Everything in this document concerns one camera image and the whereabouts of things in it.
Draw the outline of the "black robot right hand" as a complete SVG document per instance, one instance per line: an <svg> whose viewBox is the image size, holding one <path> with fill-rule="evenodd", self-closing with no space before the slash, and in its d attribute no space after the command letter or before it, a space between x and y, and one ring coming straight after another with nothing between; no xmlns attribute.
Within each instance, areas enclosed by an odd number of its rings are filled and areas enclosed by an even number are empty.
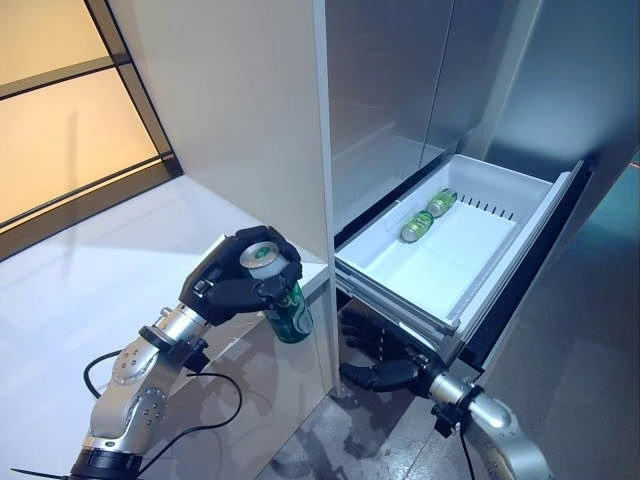
<svg viewBox="0 0 640 480"><path fill-rule="evenodd" d="M407 389L414 395L428 396L421 353L399 333L357 310L343 310L340 324L346 345L372 361L371 366L341 363L339 371L345 379L364 390Z"/></svg>

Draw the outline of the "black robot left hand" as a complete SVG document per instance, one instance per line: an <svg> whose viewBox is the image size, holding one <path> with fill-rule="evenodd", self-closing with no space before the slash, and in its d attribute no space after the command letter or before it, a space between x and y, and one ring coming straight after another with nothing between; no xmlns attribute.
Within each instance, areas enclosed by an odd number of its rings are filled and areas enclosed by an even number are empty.
<svg viewBox="0 0 640 480"><path fill-rule="evenodd" d="M271 241L286 265L266 279L255 279L240 264L250 246ZM302 278L301 257L296 248L271 226L241 229L226 236L186 278L179 301L213 326L239 313L268 310L280 302Z"/></svg>

